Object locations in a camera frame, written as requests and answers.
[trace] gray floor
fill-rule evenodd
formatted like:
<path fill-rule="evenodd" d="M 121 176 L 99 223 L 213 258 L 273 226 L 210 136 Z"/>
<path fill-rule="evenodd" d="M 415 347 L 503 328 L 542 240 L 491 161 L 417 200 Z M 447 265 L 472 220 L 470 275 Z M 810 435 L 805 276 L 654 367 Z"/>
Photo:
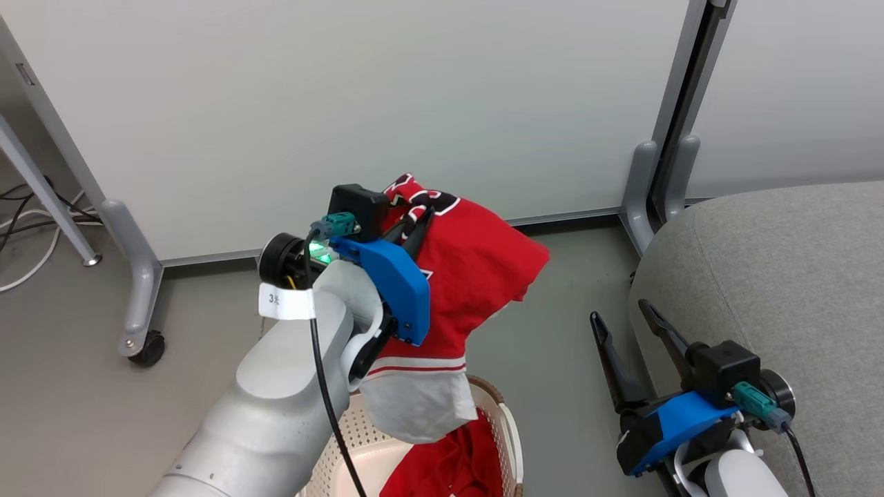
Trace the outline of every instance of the gray floor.
<path fill-rule="evenodd" d="M 150 370 L 131 366 L 115 352 L 128 268 L 102 228 L 87 230 L 101 264 L 83 268 L 63 240 L 32 280 L 0 294 L 3 495 L 145 494 L 262 333 L 254 263 L 172 269 L 153 323 L 168 351 Z M 0 284 L 48 236 L 20 235 Z M 537 240 L 552 261 L 525 302 L 468 346 L 470 372 L 500 389 L 517 420 L 526 495 L 662 494 L 654 478 L 620 473 L 617 420 L 588 326 L 599 310 L 613 331 L 624 329 L 634 251 L 617 226 Z"/>

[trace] gray ottoman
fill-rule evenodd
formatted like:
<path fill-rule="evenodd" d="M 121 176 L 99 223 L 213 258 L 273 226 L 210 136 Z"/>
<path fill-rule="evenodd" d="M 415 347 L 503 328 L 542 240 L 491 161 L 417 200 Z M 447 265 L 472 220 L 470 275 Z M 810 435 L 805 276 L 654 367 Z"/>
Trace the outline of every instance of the gray ottoman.
<path fill-rule="evenodd" d="M 884 182 L 733 195 L 657 233 L 629 314 L 657 394 L 678 374 L 636 305 L 688 341 L 731 339 L 780 373 L 819 495 L 884 495 Z M 755 432 L 789 495 L 806 495 L 789 441 Z"/>

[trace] white plastic basket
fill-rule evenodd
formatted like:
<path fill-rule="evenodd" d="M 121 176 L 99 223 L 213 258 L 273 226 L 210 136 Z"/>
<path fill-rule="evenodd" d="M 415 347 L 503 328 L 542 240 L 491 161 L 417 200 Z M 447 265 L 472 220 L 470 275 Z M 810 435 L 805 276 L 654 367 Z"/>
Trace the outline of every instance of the white plastic basket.
<path fill-rule="evenodd" d="M 494 442 L 500 459 L 504 497 L 522 497 L 522 446 L 513 415 L 503 397 L 487 381 L 469 377 L 469 386 L 476 402 L 492 425 Z M 381 433 L 363 409 L 362 396 L 350 397 L 350 408 L 340 419 L 340 430 L 347 442 L 350 456 L 369 497 L 377 497 L 396 466 L 412 447 L 410 444 Z M 334 437 L 325 446 L 313 477 L 299 497 L 355 497 L 357 495 L 347 467 L 340 457 Z"/>

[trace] whiteboard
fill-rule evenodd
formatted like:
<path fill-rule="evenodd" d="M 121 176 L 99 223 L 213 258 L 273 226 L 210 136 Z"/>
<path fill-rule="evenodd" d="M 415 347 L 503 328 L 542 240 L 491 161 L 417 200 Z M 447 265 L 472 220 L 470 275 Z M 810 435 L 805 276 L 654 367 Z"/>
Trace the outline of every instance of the whiteboard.
<path fill-rule="evenodd" d="M 732 15 L 688 197 L 884 180 L 884 4 L 741 0 Z"/>
<path fill-rule="evenodd" d="M 404 172 L 503 218 L 619 206 L 688 0 L 0 0 L 160 260 L 304 232 Z"/>

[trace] red cloth in basket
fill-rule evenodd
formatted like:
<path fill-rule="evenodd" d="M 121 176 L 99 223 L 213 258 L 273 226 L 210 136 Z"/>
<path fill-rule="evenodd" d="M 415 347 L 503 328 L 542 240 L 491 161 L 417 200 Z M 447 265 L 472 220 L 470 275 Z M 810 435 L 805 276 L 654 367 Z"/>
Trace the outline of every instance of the red cloth in basket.
<path fill-rule="evenodd" d="M 492 426 L 479 418 L 442 440 L 415 445 L 387 479 L 380 497 L 503 497 Z"/>

